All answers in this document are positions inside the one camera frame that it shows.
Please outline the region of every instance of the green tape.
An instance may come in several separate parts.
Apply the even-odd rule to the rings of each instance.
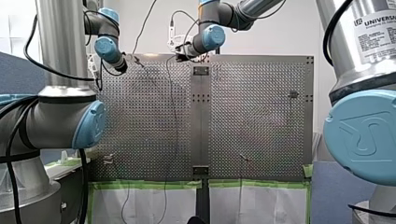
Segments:
[[[89,200],[88,200],[88,211],[87,211],[87,217],[88,217],[88,224],[92,224],[92,211],[93,211],[93,194],[95,192],[95,188],[90,185],[90,193],[89,193]]]
[[[94,189],[163,189],[165,183],[144,180],[117,180],[111,182],[93,182],[91,186]],[[200,187],[200,181],[175,181],[166,183],[166,189],[198,189]]]
[[[57,161],[48,163],[46,165],[46,167],[51,167],[51,166],[54,166],[54,165],[58,165],[58,166],[76,166],[76,165],[79,165],[79,164],[81,164],[81,159],[69,159],[68,161],[65,161],[63,164],[60,164]]]
[[[308,189],[306,191],[306,214],[305,214],[306,224],[311,223],[311,196],[312,196],[312,186],[309,183]]]
[[[240,187],[240,180],[209,180],[210,188],[235,188]],[[263,180],[242,180],[242,186],[263,187],[273,189],[307,189],[309,182],[278,182]]]
[[[313,164],[303,165],[303,168],[304,168],[305,178],[311,178],[312,172],[314,171],[314,165]]]

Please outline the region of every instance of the blue panel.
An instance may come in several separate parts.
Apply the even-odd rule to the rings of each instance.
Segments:
[[[396,186],[396,91],[360,91],[339,101],[324,125],[326,145],[354,175]]]
[[[117,63],[122,57],[116,43],[107,36],[101,36],[95,41],[95,51],[108,63]]]
[[[99,9],[99,12],[107,15],[109,18],[113,19],[117,23],[120,23],[120,16],[115,10],[108,7],[102,7]]]
[[[375,184],[352,175],[335,161],[315,161],[311,224],[352,224],[347,205],[369,200],[374,190]]]
[[[218,25],[210,25],[202,33],[202,41],[207,51],[217,49],[225,42],[223,28]]]
[[[28,96],[32,96],[32,94],[0,94],[0,105],[7,105]]]
[[[72,148],[87,148],[98,144],[105,128],[105,121],[104,104],[100,101],[93,102],[76,128]]]
[[[27,60],[0,52],[0,94],[38,94],[44,71]]]

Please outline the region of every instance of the white wall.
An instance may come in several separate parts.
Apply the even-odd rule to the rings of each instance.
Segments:
[[[315,56],[314,132],[322,132],[323,120],[331,108],[328,93],[335,83],[332,68],[321,52],[323,31],[315,0],[287,0],[275,16],[256,21],[248,32],[232,33],[227,29],[227,41],[221,48],[224,54],[262,55],[313,55]],[[105,6],[120,13],[120,47],[126,52],[134,49],[135,38],[140,31],[152,1],[105,0]],[[238,0],[228,0],[236,4]],[[166,46],[171,14],[184,9],[197,16],[198,0],[159,0],[152,11],[143,33],[137,53],[169,53]],[[184,34],[191,21],[183,15],[176,18],[177,30]],[[320,160],[332,160],[323,143],[318,153]]]
[[[0,0],[0,6],[0,51],[24,58],[23,47],[35,17],[35,0]],[[29,53],[34,59],[41,60],[38,31]]]

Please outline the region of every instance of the gray stand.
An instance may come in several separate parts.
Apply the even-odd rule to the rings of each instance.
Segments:
[[[396,188],[377,186],[370,201],[356,204],[358,207],[368,208],[370,210],[392,213],[396,212]],[[361,211],[352,213],[353,224],[392,224],[396,223],[396,218],[380,217],[370,215]]]

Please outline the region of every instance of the silver robot arm segment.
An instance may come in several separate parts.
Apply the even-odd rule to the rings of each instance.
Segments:
[[[246,31],[262,13],[276,6],[282,0],[244,0],[237,6],[220,0],[201,0],[199,6],[199,34],[192,43],[178,47],[179,62],[195,58],[221,47],[225,42],[221,26]]]

